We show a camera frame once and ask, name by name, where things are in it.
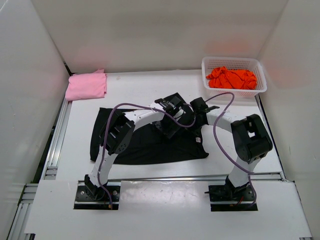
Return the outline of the black t shirt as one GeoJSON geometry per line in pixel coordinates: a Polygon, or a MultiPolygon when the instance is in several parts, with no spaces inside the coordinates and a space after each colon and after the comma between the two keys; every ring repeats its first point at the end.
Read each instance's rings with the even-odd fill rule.
{"type": "Polygon", "coordinates": [[[180,129],[167,138],[155,126],[149,124],[133,133],[129,146],[120,153],[114,164],[153,165],[205,159],[209,153],[203,147],[201,129],[180,129]]]}

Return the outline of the pink t shirt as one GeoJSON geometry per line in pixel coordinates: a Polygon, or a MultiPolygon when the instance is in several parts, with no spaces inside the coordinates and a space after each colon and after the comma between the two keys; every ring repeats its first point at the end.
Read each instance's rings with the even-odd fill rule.
{"type": "Polygon", "coordinates": [[[107,93],[107,74],[104,69],[93,73],[73,74],[65,92],[67,101],[104,98],[107,93]]]}

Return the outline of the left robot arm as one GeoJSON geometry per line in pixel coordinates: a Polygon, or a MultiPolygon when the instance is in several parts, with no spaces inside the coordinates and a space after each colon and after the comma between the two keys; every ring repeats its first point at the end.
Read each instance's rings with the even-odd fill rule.
{"type": "Polygon", "coordinates": [[[191,128],[196,122],[196,114],[190,104],[178,95],[171,99],[159,98],[148,106],[133,103],[116,105],[102,128],[102,156],[95,163],[90,174],[85,175],[86,194],[99,201],[111,194],[107,189],[109,172],[116,157],[127,149],[133,133],[138,129],[153,125],[168,139],[181,129],[191,128]]]}

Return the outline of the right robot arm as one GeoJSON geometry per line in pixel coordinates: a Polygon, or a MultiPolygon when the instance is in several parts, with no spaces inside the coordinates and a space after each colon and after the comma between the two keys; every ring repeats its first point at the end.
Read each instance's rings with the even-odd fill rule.
{"type": "Polygon", "coordinates": [[[206,101],[199,97],[190,102],[196,115],[195,124],[202,127],[212,126],[213,137],[222,153],[234,167],[225,180],[230,189],[241,189],[250,182],[254,169],[259,161],[273,149],[271,138],[257,114],[242,116],[228,112],[218,106],[209,107],[206,101]],[[225,151],[217,135],[217,128],[232,134],[236,160],[225,151]]]}

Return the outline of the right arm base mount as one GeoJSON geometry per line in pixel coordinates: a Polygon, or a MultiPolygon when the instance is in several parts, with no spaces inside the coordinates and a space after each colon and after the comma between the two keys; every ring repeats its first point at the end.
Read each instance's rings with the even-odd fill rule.
{"type": "Polygon", "coordinates": [[[205,194],[209,195],[212,212],[258,211],[256,192],[249,183],[240,187],[233,187],[230,183],[209,185],[205,194]]]}

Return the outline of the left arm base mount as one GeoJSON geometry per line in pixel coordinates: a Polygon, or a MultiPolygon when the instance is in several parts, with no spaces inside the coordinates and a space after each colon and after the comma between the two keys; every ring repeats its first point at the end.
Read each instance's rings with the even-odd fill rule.
{"type": "Polygon", "coordinates": [[[104,187],[111,196],[111,202],[108,193],[103,188],[98,187],[95,193],[92,193],[84,181],[79,181],[77,183],[73,208],[75,210],[118,210],[121,196],[121,183],[108,182],[104,187]]]}

